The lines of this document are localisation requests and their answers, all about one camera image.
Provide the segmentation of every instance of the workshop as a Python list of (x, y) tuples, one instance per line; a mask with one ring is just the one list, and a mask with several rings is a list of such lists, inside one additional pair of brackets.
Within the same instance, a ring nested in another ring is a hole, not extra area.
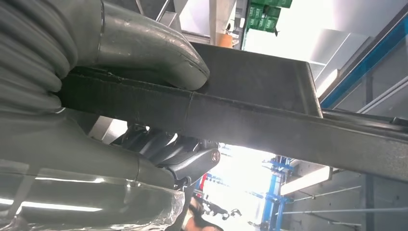
[(0, 231), (407, 231), (408, 0), (0, 0)]

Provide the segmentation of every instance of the clear plastic sheet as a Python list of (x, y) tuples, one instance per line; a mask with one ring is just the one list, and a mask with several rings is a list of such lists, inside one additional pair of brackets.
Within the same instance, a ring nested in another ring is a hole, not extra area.
[(183, 192), (134, 180), (4, 163), (0, 231), (164, 230), (184, 206)]

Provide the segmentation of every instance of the orange object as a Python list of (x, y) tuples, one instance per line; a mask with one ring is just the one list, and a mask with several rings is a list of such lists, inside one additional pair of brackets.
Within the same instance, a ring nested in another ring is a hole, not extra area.
[(220, 42), (219, 42), (220, 47), (228, 47), (232, 48), (232, 36), (231, 35), (226, 35), (223, 34), (221, 36)]

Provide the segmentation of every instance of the mounting bolt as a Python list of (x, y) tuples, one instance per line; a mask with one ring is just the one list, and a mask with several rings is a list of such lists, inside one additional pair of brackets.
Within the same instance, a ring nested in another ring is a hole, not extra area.
[(211, 155), (212, 162), (219, 162), (220, 158), (221, 158), (221, 154), (219, 153), (218, 150), (213, 152), (213, 154)]

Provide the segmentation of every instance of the gray rubber hose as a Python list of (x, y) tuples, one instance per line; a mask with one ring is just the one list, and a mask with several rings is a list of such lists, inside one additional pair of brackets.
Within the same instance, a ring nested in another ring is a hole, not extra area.
[[(111, 197), (98, 199), (99, 192), (108, 192), (105, 184), (92, 184), (87, 191), (86, 187), (68, 185), (55, 194), (46, 189), (50, 186), (47, 182), (42, 187), (34, 180), (46, 170), (174, 187), (169, 171), (156, 168), (139, 154), (86, 137), (74, 121), (63, 112), (57, 113), (61, 102), (53, 92), (60, 90), (61, 79), (77, 65), (151, 68), (174, 86), (190, 90), (201, 87), (209, 75), (182, 35), (100, 0), (0, 1), (0, 167), (10, 165), (0, 168), (0, 177), (20, 174), (21, 169), (13, 168), (14, 164), (28, 166), (17, 192), (5, 188), (2, 193), (18, 195), (13, 207), (25, 196), (51, 204), (75, 203), (80, 197), (73, 195), (82, 192), (87, 195), (86, 203), (103, 208), (91, 217), (45, 210), (34, 213), (23, 208), (21, 213), (28, 223), (66, 224), (73, 220), (84, 227), (126, 223), (128, 218), (150, 221), (171, 210), (173, 195), (163, 190), (131, 194), (126, 199), (133, 202), (130, 205), (123, 201), (120, 190), (113, 190), (115, 197), (108, 193)], [(32, 191), (28, 193), (30, 180)]]

